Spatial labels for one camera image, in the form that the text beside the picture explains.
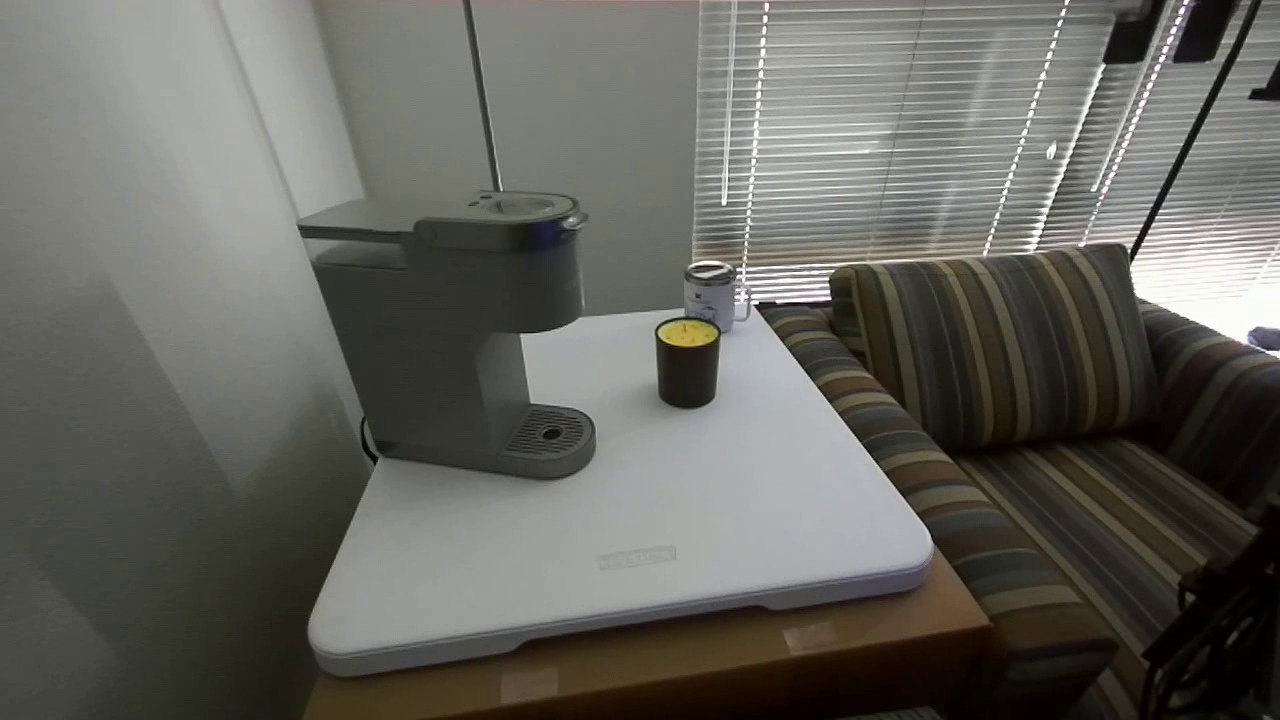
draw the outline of window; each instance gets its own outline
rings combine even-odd
[[[1246,15],[1216,59],[1169,63],[1190,13],[1104,63],[1117,0],[703,0],[695,255],[823,297],[843,259],[1131,246]],[[1246,101],[1278,31],[1265,13],[1153,230],[1153,301],[1278,255],[1280,105]]]

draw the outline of wooden table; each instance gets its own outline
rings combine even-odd
[[[934,556],[923,589],[908,597],[640,625],[393,678],[319,678],[310,720],[831,718],[949,704],[983,640],[990,617]]]

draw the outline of coffee maker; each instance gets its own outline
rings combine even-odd
[[[528,399],[519,333],[580,316],[586,213],[558,191],[353,200],[299,222],[381,455],[558,482],[595,453]]]

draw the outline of white wall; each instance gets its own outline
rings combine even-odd
[[[0,718],[293,718],[363,465],[217,0],[10,0],[0,107]]]
[[[313,0],[220,0],[296,218],[363,196]]]
[[[489,190],[461,0],[318,0],[374,196]],[[695,0],[478,0],[507,190],[586,200],[590,313],[680,303]]]

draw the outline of couch armrest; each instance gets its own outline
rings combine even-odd
[[[1160,381],[1156,450],[1260,519],[1280,497],[1280,362],[1145,303]]]
[[[1117,640],[1047,556],[952,465],[949,453],[831,336],[828,310],[759,310],[857,439],[930,523],[991,619],[978,718],[1058,718],[1104,674]]]

